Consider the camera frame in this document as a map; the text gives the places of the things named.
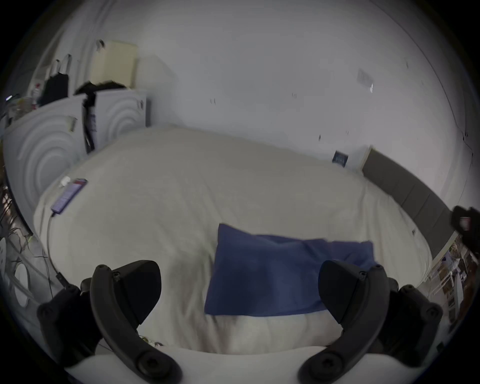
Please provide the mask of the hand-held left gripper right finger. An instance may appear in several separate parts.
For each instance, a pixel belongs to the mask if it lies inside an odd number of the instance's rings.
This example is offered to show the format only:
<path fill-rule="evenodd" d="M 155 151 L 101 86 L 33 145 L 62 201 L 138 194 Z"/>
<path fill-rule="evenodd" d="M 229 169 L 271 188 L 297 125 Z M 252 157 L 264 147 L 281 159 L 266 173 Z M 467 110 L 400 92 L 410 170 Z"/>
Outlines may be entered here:
<path fill-rule="evenodd" d="M 416 287 L 399 288 L 379 264 L 365 270 L 343 261 L 325 261 L 318 291 L 342 334 L 302 364 L 300 383 L 334 383 L 366 354 L 389 356 L 409 368 L 421 367 L 434 343 L 443 309 Z"/>

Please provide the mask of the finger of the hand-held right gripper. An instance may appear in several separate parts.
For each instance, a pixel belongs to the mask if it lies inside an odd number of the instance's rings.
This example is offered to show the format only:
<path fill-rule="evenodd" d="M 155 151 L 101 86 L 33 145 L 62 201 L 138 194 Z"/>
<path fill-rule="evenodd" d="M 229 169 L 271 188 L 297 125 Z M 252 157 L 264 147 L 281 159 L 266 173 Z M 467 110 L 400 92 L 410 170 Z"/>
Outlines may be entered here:
<path fill-rule="evenodd" d="M 451 226 L 460 234 L 462 243 L 480 260 L 480 212 L 470 207 L 465 209 L 460 206 L 453 207 L 451 213 Z"/>

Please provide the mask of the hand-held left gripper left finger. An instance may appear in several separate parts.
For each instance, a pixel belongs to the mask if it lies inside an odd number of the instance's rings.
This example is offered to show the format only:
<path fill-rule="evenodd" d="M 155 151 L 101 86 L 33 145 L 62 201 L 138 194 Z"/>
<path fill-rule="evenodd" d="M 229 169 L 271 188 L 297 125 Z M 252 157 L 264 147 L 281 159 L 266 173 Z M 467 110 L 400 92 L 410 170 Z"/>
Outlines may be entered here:
<path fill-rule="evenodd" d="M 177 384 L 179 364 L 137 333 L 161 295 L 155 261 L 140 260 L 117 269 L 98 265 L 80 287 L 66 284 L 37 309 L 37 318 L 54 361 L 71 368 L 94 356 L 104 339 L 113 354 L 140 379 Z"/>

